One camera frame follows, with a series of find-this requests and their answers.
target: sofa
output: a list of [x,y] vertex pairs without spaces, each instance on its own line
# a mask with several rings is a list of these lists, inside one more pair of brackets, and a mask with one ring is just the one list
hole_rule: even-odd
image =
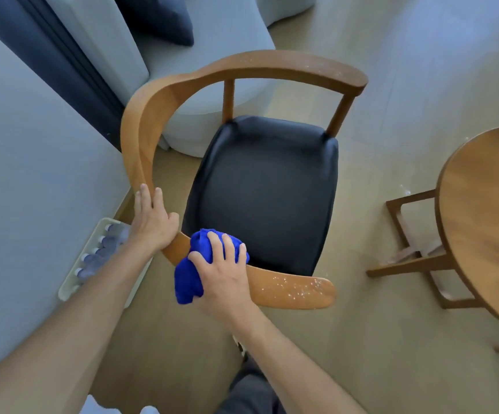
[[[131,31],[114,0],[46,1],[126,105],[150,80],[192,72],[235,53],[274,49],[267,26],[316,0],[184,0],[194,29],[192,47]],[[262,115],[273,90],[271,80],[237,80],[235,114]],[[221,109],[222,83],[194,94],[170,119],[160,146],[202,157],[221,124]]]

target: wooden tabletop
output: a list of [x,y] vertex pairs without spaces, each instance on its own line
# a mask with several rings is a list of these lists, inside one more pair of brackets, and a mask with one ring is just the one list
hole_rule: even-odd
[[499,128],[447,160],[437,183],[436,219],[461,279],[499,318]]

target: curved wooden backrest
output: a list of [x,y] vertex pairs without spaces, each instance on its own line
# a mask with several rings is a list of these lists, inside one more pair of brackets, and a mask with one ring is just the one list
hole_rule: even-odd
[[[204,87],[224,81],[223,121],[232,119],[234,80],[272,78],[308,83],[344,96],[326,132],[336,136],[353,99],[367,85],[358,69],[326,58],[293,51],[251,51],[232,55],[189,74],[153,80],[131,97],[121,120],[123,162],[133,189],[152,180],[153,157],[163,127],[189,97]],[[178,233],[163,250],[172,264],[178,264],[190,249],[189,238]],[[313,309],[330,306],[336,290],[326,279],[295,276],[248,266],[253,301],[277,308]]]

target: cleaning rag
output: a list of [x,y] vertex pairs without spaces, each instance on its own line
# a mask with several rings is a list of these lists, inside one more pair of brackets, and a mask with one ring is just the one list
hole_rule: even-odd
[[[200,229],[195,232],[190,238],[190,252],[198,251],[204,256],[205,261],[208,263],[213,262],[212,244],[207,237],[208,232],[215,232],[222,243],[222,232],[214,229]],[[240,241],[238,238],[229,235],[232,243],[234,244],[234,259],[238,262],[238,255],[240,251]],[[225,253],[225,244],[222,245],[223,256]],[[250,255],[247,254],[246,263],[250,261]],[[175,268],[175,296],[177,302],[181,305],[190,304],[192,299],[197,296],[202,297],[204,294],[204,286],[201,284],[200,275],[196,270],[196,266],[188,259],[183,258]]]

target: round wooden table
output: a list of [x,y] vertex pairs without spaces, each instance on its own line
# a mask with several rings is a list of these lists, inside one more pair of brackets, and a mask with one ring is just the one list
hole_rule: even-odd
[[[435,200],[444,250],[436,255],[416,246],[401,215],[402,205],[425,199]],[[461,145],[442,168],[435,189],[387,201],[386,207],[405,248],[390,264],[368,270],[370,277],[422,272],[442,308],[485,307],[499,318],[499,128]],[[449,269],[474,298],[451,298],[430,273]]]

